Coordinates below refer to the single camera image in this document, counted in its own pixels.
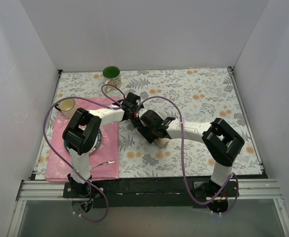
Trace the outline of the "beige cloth napkin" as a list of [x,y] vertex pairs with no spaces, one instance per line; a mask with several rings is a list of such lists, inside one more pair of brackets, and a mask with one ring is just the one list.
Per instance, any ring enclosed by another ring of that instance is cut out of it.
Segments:
[[169,139],[167,139],[167,138],[158,138],[158,139],[155,140],[155,143],[157,144],[157,146],[159,148],[164,148],[169,143]]

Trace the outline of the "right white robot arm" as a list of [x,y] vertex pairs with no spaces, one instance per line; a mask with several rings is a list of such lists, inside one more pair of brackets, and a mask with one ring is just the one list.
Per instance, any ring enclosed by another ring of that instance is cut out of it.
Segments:
[[215,160],[208,183],[199,187],[200,192],[221,196],[228,190],[226,180],[233,163],[245,141],[224,119],[212,122],[184,122],[181,118],[162,119],[153,110],[140,109],[138,118],[143,129],[153,139],[185,139],[204,144]]

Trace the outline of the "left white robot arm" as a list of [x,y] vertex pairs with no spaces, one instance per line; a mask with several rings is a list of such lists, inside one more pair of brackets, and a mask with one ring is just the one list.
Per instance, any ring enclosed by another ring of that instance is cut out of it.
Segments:
[[62,138],[69,150],[73,171],[68,175],[69,183],[75,193],[84,198],[91,193],[91,185],[87,181],[91,178],[89,170],[89,151],[92,149],[101,127],[114,122],[137,119],[136,109],[141,98],[129,93],[125,99],[106,108],[85,110],[78,108]]

